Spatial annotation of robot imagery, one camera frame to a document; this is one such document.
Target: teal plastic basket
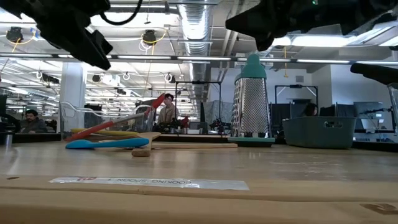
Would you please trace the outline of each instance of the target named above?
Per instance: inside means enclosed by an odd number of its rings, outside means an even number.
[[[353,144],[356,118],[303,117],[282,122],[291,146],[348,149]]]

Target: woman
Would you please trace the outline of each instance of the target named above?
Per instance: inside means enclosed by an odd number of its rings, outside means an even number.
[[[309,103],[303,111],[304,116],[316,116],[318,114],[318,106],[315,103]]]

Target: person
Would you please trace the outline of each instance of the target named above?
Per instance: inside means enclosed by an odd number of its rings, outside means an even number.
[[[21,121],[20,133],[35,134],[46,133],[47,127],[42,119],[37,117],[36,110],[28,110],[25,113],[26,119]]]
[[[318,106],[315,103],[309,103],[304,109],[304,116],[316,116],[318,114]]]
[[[176,112],[178,115],[178,109],[173,104],[173,100],[174,100],[174,96],[171,95],[170,93],[167,93],[164,96],[163,103],[164,103],[165,107],[163,107],[160,111],[159,119],[158,119],[159,124],[160,123],[171,123],[173,121],[173,118],[175,118]]]

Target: blue spatula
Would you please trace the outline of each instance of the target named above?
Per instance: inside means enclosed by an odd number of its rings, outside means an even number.
[[[149,144],[149,140],[145,138],[132,138],[110,142],[91,142],[87,140],[76,140],[67,146],[67,149],[94,149],[98,147],[141,147]]]

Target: label sticker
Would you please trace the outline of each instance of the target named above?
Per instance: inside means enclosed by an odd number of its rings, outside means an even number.
[[[190,179],[144,179],[127,177],[58,177],[50,183],[121,184],[153,187],[179,187],[191,189],[249,190],[245,181],[239,180],[190,180]]]

